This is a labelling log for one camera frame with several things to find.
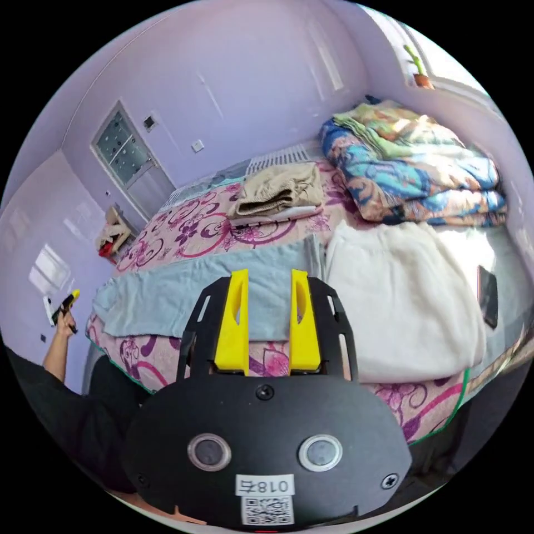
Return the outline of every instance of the potted plant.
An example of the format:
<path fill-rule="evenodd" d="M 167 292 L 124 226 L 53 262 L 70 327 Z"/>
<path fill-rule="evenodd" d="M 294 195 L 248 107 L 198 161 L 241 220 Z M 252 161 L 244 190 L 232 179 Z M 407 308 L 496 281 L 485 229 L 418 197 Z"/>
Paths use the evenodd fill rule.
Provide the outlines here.
<path fill-rule="evenodd" d="M 416 81 L 417 86 L 424 87 L 425 89 L 434 89 L 434 86 L 432 85 L 430 78 L 423 71 L 423 65 L 421 64 L 421 59 L 419 59 L 419 57 L 417 57 L 413 53 L 413 50 L 407 44 L 404 45 L 404 49 L 408 52 L 408 54 L 412 58 L 413 64 L 417 67 L 418 73 L 413 75 L 413 78 Z"/>

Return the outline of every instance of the light blue towel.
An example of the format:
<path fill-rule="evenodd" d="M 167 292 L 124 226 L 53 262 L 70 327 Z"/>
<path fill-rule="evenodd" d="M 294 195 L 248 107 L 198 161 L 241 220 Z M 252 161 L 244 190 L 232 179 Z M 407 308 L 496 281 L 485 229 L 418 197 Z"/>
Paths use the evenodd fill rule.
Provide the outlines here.
<path fill-rule="evenodd" d="M 287 245 L 219 253 L 111 278 L 93 309 L 114 337 L 181 338 L 202 290 L 232 271 L 249 270 L 249 339 L 289 339 L 291 270 L 324 279 L 324 250 L 315 235 Z"/>

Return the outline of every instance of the qr code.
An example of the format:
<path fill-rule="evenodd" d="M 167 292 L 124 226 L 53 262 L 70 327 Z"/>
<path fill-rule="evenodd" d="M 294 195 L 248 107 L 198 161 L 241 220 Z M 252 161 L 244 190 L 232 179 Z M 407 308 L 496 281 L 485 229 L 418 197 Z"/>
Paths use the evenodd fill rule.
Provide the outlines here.
<path fill-rule="evenodd" d="M 292 497 L 241 498 L 241 515 L 244 525 L 292 525 Z"/>

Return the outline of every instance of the door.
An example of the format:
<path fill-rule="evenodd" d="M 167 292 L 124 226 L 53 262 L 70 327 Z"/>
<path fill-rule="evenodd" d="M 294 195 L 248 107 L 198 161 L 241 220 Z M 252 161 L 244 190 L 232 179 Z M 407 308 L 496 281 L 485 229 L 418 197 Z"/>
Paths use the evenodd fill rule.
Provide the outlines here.
<path fill-rule="evenodd" d="M 175 191 L 119 104 L 93 143 L 101 161 L 132 203 L 151 219 Z"/>

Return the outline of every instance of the white fluffy blanket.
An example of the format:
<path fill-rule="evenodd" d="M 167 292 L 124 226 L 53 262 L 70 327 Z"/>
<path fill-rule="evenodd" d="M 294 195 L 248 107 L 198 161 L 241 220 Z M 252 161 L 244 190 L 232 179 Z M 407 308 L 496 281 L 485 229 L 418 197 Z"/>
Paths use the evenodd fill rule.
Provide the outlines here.
<path fill-rule="evenodd" d="M 341 222 L 327 248 L 326 282 L 351 324 L 360 382 L 445 378 L 482 361 L 476 296 L 428 224 L 354 230 Z"/>

